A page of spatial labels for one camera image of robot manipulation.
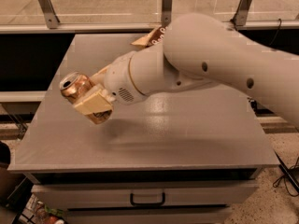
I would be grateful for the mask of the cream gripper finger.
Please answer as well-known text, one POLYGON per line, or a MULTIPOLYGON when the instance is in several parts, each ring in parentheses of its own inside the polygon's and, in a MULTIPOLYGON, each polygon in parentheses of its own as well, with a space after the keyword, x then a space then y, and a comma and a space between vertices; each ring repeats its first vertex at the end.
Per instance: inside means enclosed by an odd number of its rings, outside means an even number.
POLYGON ((94 84, 104 84, 104 79, 105 79, 105 75, 106 72, 109 68, 109 65, 105 66, 104 68, 100 69, 98 72, 96 72, 95 74, 93 74, 90 77, 90 80, 94 83, 94 84))
POLYGON ((115 97, 101 84, 97 84, 80 97, 73 107, 83 115, 90 115, 112 111, 114 101, 115 97))

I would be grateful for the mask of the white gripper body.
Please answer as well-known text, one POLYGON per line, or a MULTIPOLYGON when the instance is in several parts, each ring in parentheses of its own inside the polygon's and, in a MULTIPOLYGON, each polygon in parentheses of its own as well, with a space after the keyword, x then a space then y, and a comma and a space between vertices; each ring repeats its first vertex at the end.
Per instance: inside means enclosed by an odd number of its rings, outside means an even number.
POLYGON ((131 79, 130 61, 134 55, 135 51, 131 51, 117 58, 107 67, 104 77, 105 88, 123 105, 143 102, 146 99, 131 79))

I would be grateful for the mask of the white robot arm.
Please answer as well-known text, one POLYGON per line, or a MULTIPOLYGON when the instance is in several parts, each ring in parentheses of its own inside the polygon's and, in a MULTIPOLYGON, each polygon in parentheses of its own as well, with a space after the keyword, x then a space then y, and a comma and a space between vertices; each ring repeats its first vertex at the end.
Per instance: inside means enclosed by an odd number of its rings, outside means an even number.
POLYGON ((120 56, 92 81, 95 86, 73 105, 84 115, 111 111, 115 100, 130 105, 155 93, 203 89, 215 82, 299 124, 299 58, 203 14, 172 21, 160 43, 120 56))

